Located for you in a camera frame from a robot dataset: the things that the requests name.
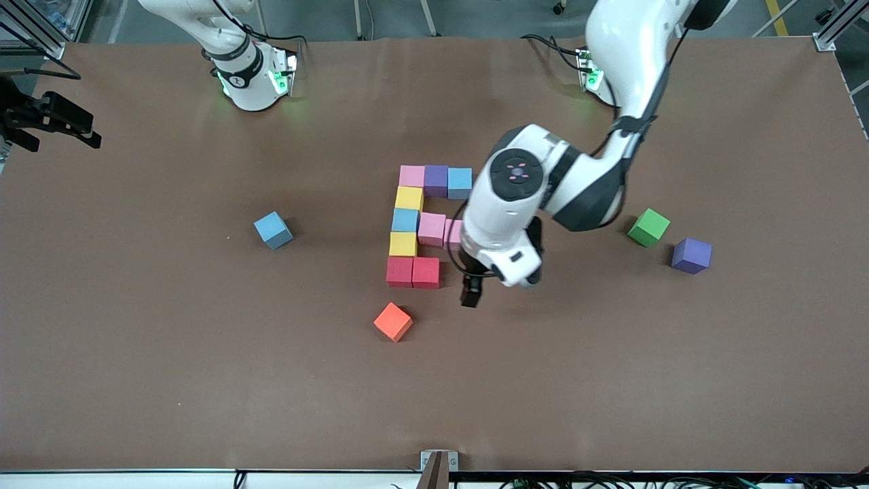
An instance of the orange cube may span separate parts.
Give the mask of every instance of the orange cube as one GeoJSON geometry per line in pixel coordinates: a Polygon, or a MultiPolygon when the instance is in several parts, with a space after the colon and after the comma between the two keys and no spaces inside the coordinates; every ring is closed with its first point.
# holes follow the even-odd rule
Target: orange cube
{"type": "Polygon", "coordinates": [[[414,321],[408,316],[405,311],[393,303],[389,303],[386,309],[381,312],[381,315],[375,319],[377,329],[387,335],[389,339],[398,343],[398,340],[408,332],[414,321]]]}

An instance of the blue cube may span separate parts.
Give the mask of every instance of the blue cube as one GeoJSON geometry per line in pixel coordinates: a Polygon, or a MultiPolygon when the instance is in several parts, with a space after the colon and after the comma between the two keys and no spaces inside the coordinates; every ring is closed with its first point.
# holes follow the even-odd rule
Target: blue cube
{"type": "Polygon", "coordinates": [[[694,238],[685,238],[673,250],[670,266],[676,270],[695,275],[709,268],[712,258],[712,245],[694,238]]]}
{"type": "Polygon", "coordinates": [[[474,173],[470,168],[450,168],[447,175],[447,198],[465,200],[471,197],[474,173]]]}
{"type": "Polygon", "coordinates": [[[293,234],[289,232],[289,228],[277,215],[277,212],[268,214],[254,223],[256,230],[260,233],[260,238],[272,250],[277,250],[293,239],[293,234]]]}
{"type": "Polygon", "coordinates": [[[420,212],[413,209],[392,211],[392,232],[416,232],[420,225],[420,212]]]}

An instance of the block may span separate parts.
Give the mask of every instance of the block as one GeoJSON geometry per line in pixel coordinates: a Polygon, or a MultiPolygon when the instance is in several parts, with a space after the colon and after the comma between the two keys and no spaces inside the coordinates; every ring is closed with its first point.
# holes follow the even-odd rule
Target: block
{"type": "Polygon", "coordinates": [[[471,197],[474,173],[470,168],[450,168],[447,177],[447,198],[465,200],[471,197]]]}
{"type": "Polygon", "coordinates": [[[415,257],[416,256],[416,233],[415,232],[390,232],[389,233],[389,256],[390,257],[415,257]]]}
{"type": "Polygon", "coordinates": [[[637,222],[634,223],[631,231],[627,232],[627,235],[648,248],[657,243],[661,236],[664,236],[664,231],[669,225],[670,221],[667,218],[651,209],[646,209],[637,218],[637,222]]]}
{"type": "Polygon", "coordinates": [[[395,208],[422,211],[422,189],[417,187],[398,187],[395,193],[395,208]]]}
{"type": "Polygon", "coordinates": [[[673,250],[673,261],[670,266],[696,275],[709,268],[710,259],[712,259],[711,244],[694,238],[685,238],[673,250]]]}
{"type": "Polygon", "coordinates": [[[429,197],[446,197],[449,186],[449,167],[445,164],[427,164],[425,191],[429,197]]]}
{"type": "Polygon", "coordinates": [[[453,224],[453,233],[449,234],[449,225],[453,222],[453,219],[447,219],[447,222],[443,225],[443,249],[444,250],[459,250],[459,243],[461,243],[461,219],[455,221],[453,224]]]}
{"type": "Polygon", "coordinates": [[[441,288],[441,261],[437,258],[414,257],[415,289],[441,288]]]}
{"type": "Polygon", "coordinates": [[[411,166],[408,164],[403,164],[398,173],[398,185],[402,187],[417,187],[422,188],[425,186],[426,181],[426,167],[425,166],[411,166]]]}
{"type": "Polygon", "coordinates": [[[397,305],[389,303],[386,309],[381,312],[381,315],[375,319],[375,326],[389,339],[398,343],[398,340],[408,332],[414,321],[408,316],[405,311],[402,311],[397,305]]]}
{"type": "Polygon", "coordinates": [[[389,257],[386,263],[386,283],[390,287],[411,288],[414,286],[414,259],[389,257]]]}
{"type": "Polygon", "coordinates": [[[392,231],[416,232],[420,225],[420,212],[412,209],[392,210],[392,231]]]}
{"type": "Polygon", "coordinates": [[[281,216],[277,212],[268,214],[254,223],[256,231],[260,233],[260,238],[272,250],[277,250],[293,239],[293,233],[289,232],[287,224],[283,222],[281,216]]]}
{"type": "Polygon", "coordinates": [[[447,222],[447,216],[423,212],[420,215],[420,229],[416,237],[420,245],[443,246],[443,225],[447,222]]]}

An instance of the light blue block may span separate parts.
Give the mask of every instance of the light blue block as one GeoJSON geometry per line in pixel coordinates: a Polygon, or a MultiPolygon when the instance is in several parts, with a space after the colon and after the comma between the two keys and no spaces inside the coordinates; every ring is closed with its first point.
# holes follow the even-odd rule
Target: light blue block
{"type": "Polygon", "coordinates": [[[260,238],[272,250],[277,250],[293,239],[293,233],[289,232],[289,228],[277,215],[277,212],[268,214],[254,223],[257,232],[260,233],[260,238]]]}
{"type": "Polygon", "coordinates": [[[447,178],[447,198],[465,200],[471,197],[474,173],[470,168],[450,168],[447,178]]]}
{"type": "Polygon", "coordinates": [[[420,213],[413,209],[395,209],[392,212],[393,232],[416,232],[420,226],[420,213]]]}

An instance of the red block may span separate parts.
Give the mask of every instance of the red block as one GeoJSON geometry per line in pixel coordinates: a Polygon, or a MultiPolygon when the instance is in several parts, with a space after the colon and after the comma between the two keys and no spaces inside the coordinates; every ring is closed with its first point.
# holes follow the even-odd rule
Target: red block
{"type": "Polygon", "coordinates": [[[390,287],[413,287],[413,269],[412,257],[389,257],[386,263],[386,283],[390,287]]]}
{"type": "Polygon", "coordinates": [[[441,288],[441,261],[439,259],[414,257],[414,288],[441,288]]]}

